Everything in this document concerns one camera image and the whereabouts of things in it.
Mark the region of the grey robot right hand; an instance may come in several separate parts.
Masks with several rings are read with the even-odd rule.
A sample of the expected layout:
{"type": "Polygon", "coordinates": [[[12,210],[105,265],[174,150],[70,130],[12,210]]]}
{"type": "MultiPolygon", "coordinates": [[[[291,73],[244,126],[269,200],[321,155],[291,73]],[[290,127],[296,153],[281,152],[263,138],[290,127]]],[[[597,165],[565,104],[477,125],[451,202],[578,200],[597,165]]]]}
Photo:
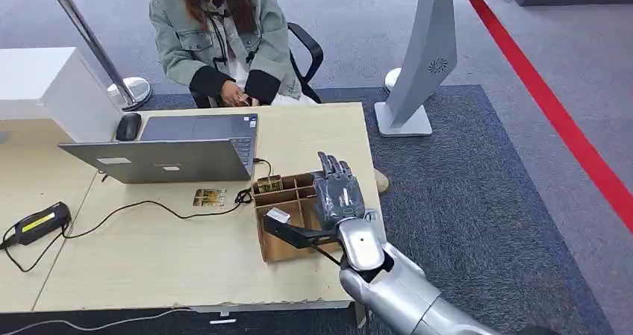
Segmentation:
{"type": "Polygon", "coordinates": [[[318,151],[317,155],[322,171],[313,172],[312,177],[321,228],[329,230],[344,219],[363,218],[366,213],[364,198],[349,164],[323,151],[318,151]]]}

